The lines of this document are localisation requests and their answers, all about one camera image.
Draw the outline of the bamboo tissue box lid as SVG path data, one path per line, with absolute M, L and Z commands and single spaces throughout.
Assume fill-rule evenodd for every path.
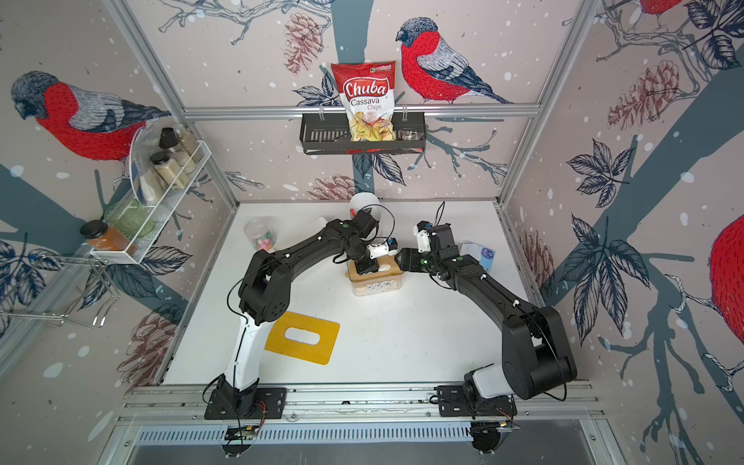
M 393 256 L 383 256 L 377 259 L 378 270 L 366 274 L 358 274 L 354 262 L 348 263 L 346 276 L 356 284 L 371 284 L 378 281 L 401 280 L 403 271 L 397 265 Z

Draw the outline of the clear plastic tissue box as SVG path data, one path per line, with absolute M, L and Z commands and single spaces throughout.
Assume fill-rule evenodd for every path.
M 372 282 L 371 284 L 357 284 L 351 282 L 352 291 L 355 296 L 372 296 L 395 291 L 402 287 L 403 276 L 401 280 L 390 280 L 390 281 L 378 281 Z

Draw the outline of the blue white tissue pack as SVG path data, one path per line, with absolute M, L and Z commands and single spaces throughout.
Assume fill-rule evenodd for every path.
M 473 257 L 487 273 L 491 273 L 495 257 L 495 252 L 492 249 L 475 242 L 464 242 L 460 250 L 463 256 Z

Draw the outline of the yellow plastic lid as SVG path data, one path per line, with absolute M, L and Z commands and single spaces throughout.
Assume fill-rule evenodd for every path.
M 340 331 L 339 323 L 287 312 L 273 326 L 265 350 L 273 354 L 327 365 Z

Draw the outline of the white rectangular bin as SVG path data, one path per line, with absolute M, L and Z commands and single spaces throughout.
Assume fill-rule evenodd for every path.
M 306 224 L 306 230 L 308 230 L 309 234 L 316 234 L 316 232 L 323 230 L 325 226 L 327 226 L 327 219 L 324 217 L 317 217 Z

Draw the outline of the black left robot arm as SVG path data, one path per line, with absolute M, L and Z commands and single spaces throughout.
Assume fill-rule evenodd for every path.
M 260 379 L 261 353 L 270 326 L 290 307 L 291 287 L 304 271 L 329 258 L 344 256 L 356 263 L 373 265 L 368 245 L 378 232 L 379 221 L 366 207 L 349 220 L 334 219 L 316 234 L 276 252 L 256 252 L 238 283 L 241 317 L 236 346 L 216 390 L 238 409 L 254 405 Z

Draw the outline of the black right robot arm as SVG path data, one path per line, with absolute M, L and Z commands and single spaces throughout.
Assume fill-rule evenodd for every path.
M 424 273 L 469 298 L 501 331 L 501 360 L 470 375 L 482 398 L 516 395 L 523 400 L 577 379 L 577 365 L 559 313 L 522 300 L 473 257 L 420 253 L 404 248 L 395 261 L 404 272 Z

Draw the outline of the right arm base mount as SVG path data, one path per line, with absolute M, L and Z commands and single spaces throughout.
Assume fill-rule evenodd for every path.
M 459 385 L 439 385 L 428 399 L 444 418 L 502 417 L 512 419 L 517 407 L 511 395 L 481 396 L 471 381 Z

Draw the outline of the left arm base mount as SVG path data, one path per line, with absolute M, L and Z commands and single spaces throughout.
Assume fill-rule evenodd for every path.
M 239 391 L 228 383 L 225 375 L 220 375 L 207 389 L 211 391 L 207 408 L 206 420 L 279 420 L 282 418 L 287 389 L 285 387 L 260 387 L 256 382 L 250 387 Z

